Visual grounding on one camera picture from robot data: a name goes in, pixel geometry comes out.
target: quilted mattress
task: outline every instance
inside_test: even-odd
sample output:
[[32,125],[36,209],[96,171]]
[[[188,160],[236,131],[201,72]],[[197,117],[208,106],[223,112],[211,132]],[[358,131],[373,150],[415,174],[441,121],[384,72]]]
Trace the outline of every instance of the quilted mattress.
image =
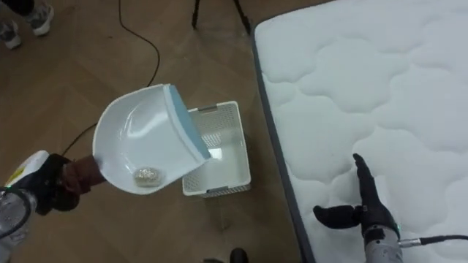
[[[304,261],[365,260],[359,228],[327,229],[312,212],[360,203],[354,152],[402,238],[468,235],[467,28],[466,0],[337,0],[256,27],[260,94]],[[464,241],[403,252],[412,263],[468,261]]]

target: white plastic basket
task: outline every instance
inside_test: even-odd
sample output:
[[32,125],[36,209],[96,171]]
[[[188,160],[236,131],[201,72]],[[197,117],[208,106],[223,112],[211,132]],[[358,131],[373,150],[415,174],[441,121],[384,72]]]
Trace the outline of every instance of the white plastic basket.
[[250,189],[246,140],[237,102],[189,111],[211,159],[183,177],[187,196],[217,197]]

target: gloved hand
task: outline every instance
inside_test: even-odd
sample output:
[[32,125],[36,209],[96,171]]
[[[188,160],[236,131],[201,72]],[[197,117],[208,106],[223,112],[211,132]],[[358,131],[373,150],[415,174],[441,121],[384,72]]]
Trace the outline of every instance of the gloved hand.
[[340,205],[330,208],[315,206],[315,217],[320,223],[332,229],[347,229],[360,224],[361,230],[364,232],[373,225],[380,225],[393,229],[399,236],[398,226],[393,216],[379,199],[374,177],[372,177],[366,162],[357,153],[354,153],[352,157],[358,168],[361,205],[356,207]]

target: white dustpan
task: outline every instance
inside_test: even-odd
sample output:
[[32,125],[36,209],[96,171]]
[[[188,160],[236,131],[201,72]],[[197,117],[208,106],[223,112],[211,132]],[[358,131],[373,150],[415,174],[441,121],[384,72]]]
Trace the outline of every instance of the white dustpan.
[[[124,95],[106,108],[94,132],[93,154],[115,187],[150,194],[203,165],[210,153],[174,85],[155,85]],[[162,173],[158,187],[140,187],[141,168]]]

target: wooden floor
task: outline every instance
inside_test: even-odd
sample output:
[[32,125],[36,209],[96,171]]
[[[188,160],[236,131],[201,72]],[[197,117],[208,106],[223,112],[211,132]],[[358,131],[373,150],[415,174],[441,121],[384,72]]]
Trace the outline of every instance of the wooden floor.
[[[161,52],[154,83],[173,83],[188,107],[236,100],[249,137],[251,191],[214,199],[183,196],[178,181],[149,196],[105,183],[69,213],[35,217],[12,262],[227,261],[245,248],[251,262],[299,262],[291,220],[265,127],[252,44],[230,0],[202,0],[199,31],[193,0],[122,0],[125,24]],[[313,0],[243,0],[258,23]],[[56,17],[44,38],[20,24],[23,46],[0,47],[0,175],[44,149],[60,153],[96,122],[116,97],[147,84],[151,47],[118,24],[117,0],[53,0]],[[67,154],[91,153],[92,133]]]

